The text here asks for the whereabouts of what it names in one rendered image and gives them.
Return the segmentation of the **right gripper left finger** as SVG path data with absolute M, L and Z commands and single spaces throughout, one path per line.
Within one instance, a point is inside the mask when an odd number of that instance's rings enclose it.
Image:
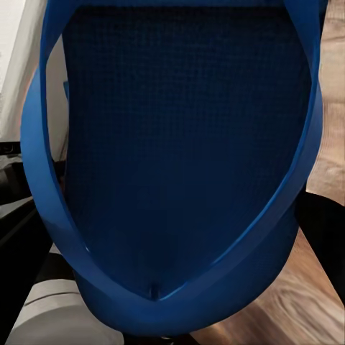
M 0 218 L 0 345 L 5 345 L 53 244 L 33 199 Z

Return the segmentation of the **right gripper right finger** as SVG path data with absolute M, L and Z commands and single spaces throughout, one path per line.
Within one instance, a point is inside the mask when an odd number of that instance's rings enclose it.
M 345 206 L 301 191 L 294 217 L 345 305 Z

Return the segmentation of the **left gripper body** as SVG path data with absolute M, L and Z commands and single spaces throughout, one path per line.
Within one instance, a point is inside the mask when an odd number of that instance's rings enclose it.
M 8 204 L 33 196 L 22 177 L 23 162 L 5 166 L 0 170 L 0 204 Z

